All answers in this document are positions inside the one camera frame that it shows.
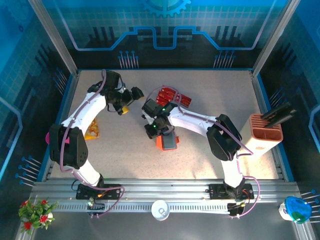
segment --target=white cup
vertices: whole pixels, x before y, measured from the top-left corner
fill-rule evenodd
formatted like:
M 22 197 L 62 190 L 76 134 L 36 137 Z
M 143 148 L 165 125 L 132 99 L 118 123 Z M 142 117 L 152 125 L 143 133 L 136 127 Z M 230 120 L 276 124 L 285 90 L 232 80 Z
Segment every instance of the white cup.
M 152 204 L 151 213 L 158 221 L 164 221 L 169 217 L 169 205 L 163 200 L 157 200 Z

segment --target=pink object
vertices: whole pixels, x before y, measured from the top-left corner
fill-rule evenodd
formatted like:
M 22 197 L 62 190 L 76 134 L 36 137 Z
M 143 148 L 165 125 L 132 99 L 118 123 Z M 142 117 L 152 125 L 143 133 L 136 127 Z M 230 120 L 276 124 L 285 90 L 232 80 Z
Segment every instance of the pink object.
M 50 136 L 49 136 L 49 133 L 47 133 L 47 134 L 45 135 L 45 142 L 46 142 L 47 144 L 50 144 Z M 65 143 L 66 143 L 66 144 L 69 144 L 69 143 L 70 143 L 70 138 L 69 138 L 69 137 L 66 139 Z

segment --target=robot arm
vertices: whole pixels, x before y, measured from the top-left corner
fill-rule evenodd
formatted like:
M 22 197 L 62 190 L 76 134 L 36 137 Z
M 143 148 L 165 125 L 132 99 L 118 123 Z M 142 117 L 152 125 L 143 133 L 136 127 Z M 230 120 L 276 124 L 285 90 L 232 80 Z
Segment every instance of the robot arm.
M 133 87 L 131 91 L 126 89 L 120 74 L 113 71 L 105 74 L 105 81 L 100 81 L 88 89 L 83 102 L 74 113 L 61 124 L 52 125 L 49 130 L 51 160 L 60 165 L 60 156 L 63 154 L 63 166 L 67 171 L 71 171 L 86 185 L 98 188 L 104 186 L 104 179 L 88 161 L 84 135 L 98 113 L 109 104 L 113 105 L 119 115 L 123 115 L 129 111 L 128 106 L 131 103 L 144 96 L 137 87 Z M 67 139 L 63 143 L 66 131 Z
M 164 134 L 170 126 L 182 127 L 206 137 L 213 155 L 221 161 L 226 192 L 232 198 L 241 194 L 245 179 L 239 173 L 237 160 L 234 159 L 240 145 L 215 124 L 223 126 L 241 141 L 240 133 L 226 115 L 205 116 L 178 107 L 174 103 L 161 106 L 152 99 L 145 102 L 142 113 L 142 117 L 148 121 L 144 128 L 150 139 Z

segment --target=speckled tabletop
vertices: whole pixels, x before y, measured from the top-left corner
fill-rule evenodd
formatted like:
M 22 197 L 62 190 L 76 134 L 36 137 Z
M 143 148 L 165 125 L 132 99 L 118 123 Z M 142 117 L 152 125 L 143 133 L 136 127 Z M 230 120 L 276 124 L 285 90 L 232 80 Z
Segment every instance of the speckled tabletop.
M 248 71 L 222 70 L 117 70 L 127 88 L 139 87 L 145 96 L 162 85 L 177 88 L 192 98 L 188 110 L 208 116 L 229 116 L 242 129 L 250 114 L 259 113 Z M 87 89 L 101 80 L 101 71 L 83 70 L 70 114 L 83 101 Z M 176 128 L 180 143 L 176 150 L 161 151 L 145 132 L 141 118 L 144 99 L 134 102 L 130 112 L 119 116 L 102 110 L 97 115 L 99 139 L 87 141 L 88 160 L 105 178 L 222 179 L 220 160 L 213 156 L 208 140 L 194 132 Z M 277 179 L 271 152 L 259 159 L 241 159 L 244 175 Z M 54 164 L 52 178 L 72 177 Z

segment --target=yellow object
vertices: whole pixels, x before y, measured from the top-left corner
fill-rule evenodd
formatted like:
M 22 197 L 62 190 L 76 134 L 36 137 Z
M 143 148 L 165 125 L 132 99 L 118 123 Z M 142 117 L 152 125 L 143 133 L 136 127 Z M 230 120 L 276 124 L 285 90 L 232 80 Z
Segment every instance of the yellow object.
M 100 136 L 99 134 L 99 128 L 98 128 L 98 123 L 97 119 L 93 119 L 92 123 L 88 127 L 88 129 L 85 132 L 84 139 L 85 140 L 90 140 L 90 139 L 98 139 Z
M 127 112 L 130 111 L 130 108 L 128 108 L 127 106 L 124 106 L 124 107 L 122 108 L 122 111 L 123 111 L 122 114 L 126 114 Z

